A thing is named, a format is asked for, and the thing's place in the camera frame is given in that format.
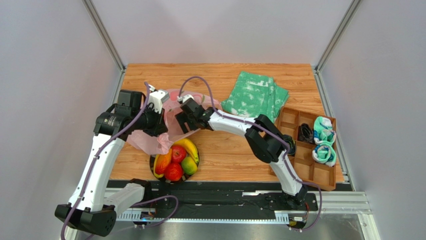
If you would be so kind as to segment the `yellow banana bunch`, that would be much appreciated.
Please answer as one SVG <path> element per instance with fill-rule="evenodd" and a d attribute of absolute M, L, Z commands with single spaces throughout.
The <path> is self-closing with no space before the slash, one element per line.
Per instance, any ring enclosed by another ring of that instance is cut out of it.
<path fill-rule="evenodd" d="M 196 145 L 190 139 L 188 138 L 180 139 L 176 141 L 173 145 L 183 147 L 187 151 L 189 156 L 194 160 L 194 162 L 197 165 L 199 164 L 200 159 L 199 159 L 198 149 Z"/>

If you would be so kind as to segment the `red apple fruit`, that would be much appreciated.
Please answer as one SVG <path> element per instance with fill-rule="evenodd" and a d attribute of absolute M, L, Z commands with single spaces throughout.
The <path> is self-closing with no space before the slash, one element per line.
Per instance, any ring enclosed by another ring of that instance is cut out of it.
<path fill-rule="evenodd" d="M 180 164 L 187 157 L 187 152 L 185 148 L 180 145 L 173 145 L 171 147 L 171 150 L 172 150 L 171 161 L 173 163 Z"/>

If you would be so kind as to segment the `green fruit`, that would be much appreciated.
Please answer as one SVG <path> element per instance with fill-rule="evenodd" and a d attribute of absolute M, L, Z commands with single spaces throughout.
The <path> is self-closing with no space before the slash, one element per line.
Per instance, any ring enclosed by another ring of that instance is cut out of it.
<path fill-rule="evenodd" d="M 182 162 L 180 163 L 183 172 L 187 175 L 193 175 L 197 172 L 198 170 L 198 165 L 197 163 L 193 160 L 192 157 L 188 156 L 186 158 L 184 158 L 182 160 Z"/>

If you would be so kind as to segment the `red tomato fruit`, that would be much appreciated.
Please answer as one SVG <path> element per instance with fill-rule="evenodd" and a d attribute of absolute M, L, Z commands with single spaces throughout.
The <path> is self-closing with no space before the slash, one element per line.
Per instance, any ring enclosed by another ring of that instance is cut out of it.
<path fill-rule="evenodd" d="M 184 171 L 179 163 L 170 163 L 164 171 L 164 177 L 172 182 L 178 181 L 184 175 Z"/>

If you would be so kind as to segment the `yellow mango fruit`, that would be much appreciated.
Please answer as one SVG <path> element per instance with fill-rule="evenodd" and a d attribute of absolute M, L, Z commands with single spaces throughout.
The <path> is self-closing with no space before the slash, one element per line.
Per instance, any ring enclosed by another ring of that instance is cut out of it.
<path fill-rule="evenodd" d="M 163 176 L 164 176 L 164 174 L 162 173 L 162 174 L 158 174 L 157 172 L 156 172 L 156 166 L 157 166 L 157 161 L 158 161 L 158 158 L 159 158 L 159 154 L 157 154 L 156 156 L 155 156 L 155 159 L 154 159 L 154 162 L 153 162 L 153 167 L 152 167 L 152 173 L 153 173 L 153 175 L 157 178 L 157 179 L 161 179 Z"/>

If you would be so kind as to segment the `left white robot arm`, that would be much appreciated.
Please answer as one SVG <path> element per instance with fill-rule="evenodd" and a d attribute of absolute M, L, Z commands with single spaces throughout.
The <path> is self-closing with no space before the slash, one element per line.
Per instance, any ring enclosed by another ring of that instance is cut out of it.
<path fill-rule="evenodd" d="M 133 179 L 123 189 L 105 198 L 106 188 L 116 159 L 128 136 L 137 130 L 158 137 L 167 132 L 163 104 L 170 98 L 163 89 L 121 90 L 116 103 L 95 121 L 90 156 L 81 179 L 65 204 L 59 204 L 55 217 L 65 228 L 105 237 L 110 234 L 117 217 L 133 204 L 146 200 L 151 184 Z"/>

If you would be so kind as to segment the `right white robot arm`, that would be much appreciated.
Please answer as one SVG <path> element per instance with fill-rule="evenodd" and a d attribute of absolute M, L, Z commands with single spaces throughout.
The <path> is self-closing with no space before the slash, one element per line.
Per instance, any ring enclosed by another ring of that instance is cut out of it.
<path fill-rule="evenodd" d="M 176 119 L 184 133 L 210 130 L 244 137 L 254 156 L 269 164 L 282 191 L 287 195 L 287 201 L 297 206 L 305 203 L 308 188 L 292 167 L 288 156 L 290 145 L 266 115 L 241 117 L 217 110 L 213 106 L 204 108 L 192 95 L 179 97 L 177 101 L 182 111 L 176 115 Z"/>

